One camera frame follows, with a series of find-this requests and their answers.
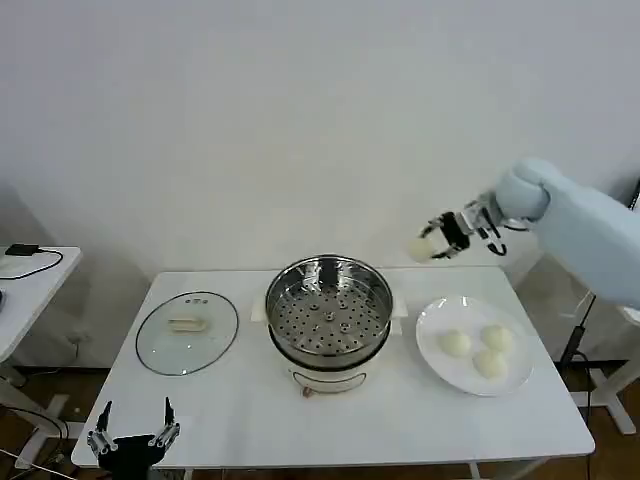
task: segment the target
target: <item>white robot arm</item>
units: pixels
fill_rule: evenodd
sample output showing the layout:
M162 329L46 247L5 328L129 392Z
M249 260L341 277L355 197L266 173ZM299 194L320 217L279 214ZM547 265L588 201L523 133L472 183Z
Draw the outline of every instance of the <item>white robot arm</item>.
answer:
M519 162L495 190L430 221L409 251L416 261L451 258L478 233L504 255L498 227L509 220L524 222L541 248L596 295L640 309L640 215L543 160Z

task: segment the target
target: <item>table leg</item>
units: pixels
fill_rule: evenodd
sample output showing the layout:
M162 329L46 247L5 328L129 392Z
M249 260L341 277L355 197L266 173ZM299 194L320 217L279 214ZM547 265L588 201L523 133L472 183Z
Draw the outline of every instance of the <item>table leg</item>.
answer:
M617 395L638 377L640 377L640 351L635 352L627 363L616 370L604 383L598 385L591 393L591 398L601 400Z
M0 364L0 380L6 379L11 385L22 387L27 383L27 379L20 374L15 368L7 365L6 363Z
M533 460L516 460L506 462L498 467L498 472L494 480L518 480L528 475L548 460L547 457L536 458Z
M476 462L469 463L469 472L471 472L472 480L481 480L482 476L480 475L480 469L478 469L478 464Z
M24 393L16 388L12 387L8 382L0 382L0 403L8 407L17 407L45 416L50 422L40 418L36 415L31 415L26 412L15 411L15 413L29 423L35 426L35 430L31 438L22 448L20 452L20 458L23 460L16 460L16 468L26 469L29 468L29 463L34 462L38 456L38 452L44 445L44 442L48 438L58 438L60 432L53 424L57 425L62 431L62 435L67 438L78 438L82 432L84 424L80 422L63 422L58 418L58 415L62 411L64 404L69 399L68 395L54 395L49 406L44 409L36 402L27 397Z
M589 374L591 375L593 383L596 385L596 389L591 392L591 406L605 407L618 427L618 430L620 430L620 433L623 435L634 435L636 433L636 426L633 424L633 420L631 420L631 417L624 409L624 405L622 405L618 395L616 395L616 391L613 390L609 384L609 379L613 376L609 378L605 377L604 373L602 373L602 370L599 368L589 370ZM578 407L587 406L587 392L572 392L571 397Z

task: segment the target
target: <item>metal stand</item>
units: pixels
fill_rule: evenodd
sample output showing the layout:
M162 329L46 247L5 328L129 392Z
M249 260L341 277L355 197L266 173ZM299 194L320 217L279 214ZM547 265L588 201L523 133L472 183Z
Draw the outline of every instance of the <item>metal stand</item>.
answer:
M66 425L68 425L69 438L77 439L82 432L84 424L80 422L66 422L65 424L58 418L58 415L62 411L62 408L68 399L68 395L55 395L49 403L49 406L44 409L20 390L11 386L9 382L0 381L0 403L9 407L23 408L25 410L31 410L39 413L40 415L44 415L55 423L62 430L63 435L65 436L67 434ZM26 412L16 411L15 413L35 426L33 435L31 435L31 438L20 452L20 458L22 460L16 460L15 463L16 468L27 469L31 467L27 462L35 462L38 452L43 447L44 442L48 438L58 438L60 433L52 426L51 423L40 417Z
M636 426L624 409L624 405L618 398L618 393L627 385L640 377L640 352L637 352L631 360L619 368L609 378L605 377L600 369L589 371L596 388L591 392L591 406L605 407L623 435L634 435ZM571 394L578 407L587 406L587 392L574 392Z

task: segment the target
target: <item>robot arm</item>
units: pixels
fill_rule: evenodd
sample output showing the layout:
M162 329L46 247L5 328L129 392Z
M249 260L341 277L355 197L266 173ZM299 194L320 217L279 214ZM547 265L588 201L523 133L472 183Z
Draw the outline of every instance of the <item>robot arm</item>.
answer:
M516 164L495 190L430 221L410 254L416 261L451 258L478 233L504 255L498 227L510 220L523 221L541 248L596 295L640 309L640 216L543 160Z
M107 433L111 402L98 417L96 429L87 435L87 443L98 465L112 474L113 480L146 480L149 469L164 458L176 437L176 423L169 398L165 398L164 427L155 435L136 435L112 439Z

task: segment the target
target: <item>steamed bun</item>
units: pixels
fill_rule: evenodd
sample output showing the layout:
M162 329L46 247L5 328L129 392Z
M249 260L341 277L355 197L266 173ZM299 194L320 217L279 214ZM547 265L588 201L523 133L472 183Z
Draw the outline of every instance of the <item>steamed bun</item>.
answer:
M513 348L513 335L502 325L484 327L481 332L482 341L487 347L498 352L508 352Z
M483 350L474 355L473 365L480 375L490 380L504 377L507 373L507 362L501 353L494 350Z
M460 358L469 354L471 339L460 330L449 330L438 336L438 345L447 355Z

